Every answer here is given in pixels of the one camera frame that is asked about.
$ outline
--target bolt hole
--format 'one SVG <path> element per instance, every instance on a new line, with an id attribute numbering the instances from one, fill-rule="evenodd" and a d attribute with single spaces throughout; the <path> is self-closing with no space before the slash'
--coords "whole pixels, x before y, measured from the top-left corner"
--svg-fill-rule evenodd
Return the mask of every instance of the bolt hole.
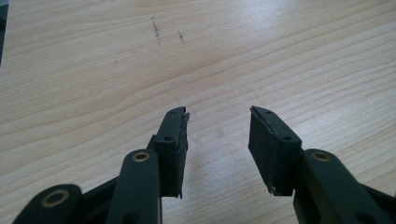
<path id="1" fill-rule="evenodd" d="M 46 195 L 41 201 L 41 206 L 50 208 L 66 201 L 69 197 L 69 191 L 65 189 L 56 189 L 55 191 Z"/>
<path id="2" fill-rule="evenodd" d="M 140 152 L 134 154 L 133 159 L 134 161 L 146 161 L 149 159 L 149 154 L 147 152 Z"/>
<path id="3" fill-rule="evenodd" d="M 327 155 L 327 154 L 325 154 L 325 153 L 323 153 L 323 152 L 313 152 L 312 154 L 311 154 L 311 156 L 314 158 L 314 159 L 316 159 L 316 160 L 318 160 L 318 161 L 330 161 L 330 157 L 329 157 L 329 155 Z"/>
<path id="4" fill-rule="evenodd" d="M 356 215 L 356 219 L 360 223 L 365 223 L 365 224 L 375 224 L 376 223 L 375 219 L 372 216 L 364 214 L 364 213 L 358 213 Z"/>

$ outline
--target light wooden surface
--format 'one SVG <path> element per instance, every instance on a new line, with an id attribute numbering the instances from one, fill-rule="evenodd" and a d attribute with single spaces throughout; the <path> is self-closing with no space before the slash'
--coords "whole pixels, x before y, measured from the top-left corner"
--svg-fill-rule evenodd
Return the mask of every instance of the light wooden surface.
<path id="1" fill-rule="evenodd" d="M 275 111 L 364 184 L 396 190 L 396 1 L 12 0 L 0 75 L 0 223 L 39 191 L 116 176 L 191 112 L 164 223 L 296 223 L 248 152 Z"/>

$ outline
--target scratch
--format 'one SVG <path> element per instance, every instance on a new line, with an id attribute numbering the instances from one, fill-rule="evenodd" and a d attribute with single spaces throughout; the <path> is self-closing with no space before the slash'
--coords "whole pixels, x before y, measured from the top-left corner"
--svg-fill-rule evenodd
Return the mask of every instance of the scratch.
<path id="1" fill-rule="evenodd" d="M 151 17 L 151 19 L 152 19 L 152 27 L 154 28 L 155 37 L 157 37 L 158 44 L 161 45 L 160 28 L 158 28 L 157 23 L 155 23 L 154 17 Z"/>
<path id="2" fill-rule="evenodd" d="M 181 32 L 178 32 L 178 38 L 180 39 L 181 43 L 185 44 L 186 41 L 183 39 L 183 34 Z"/>

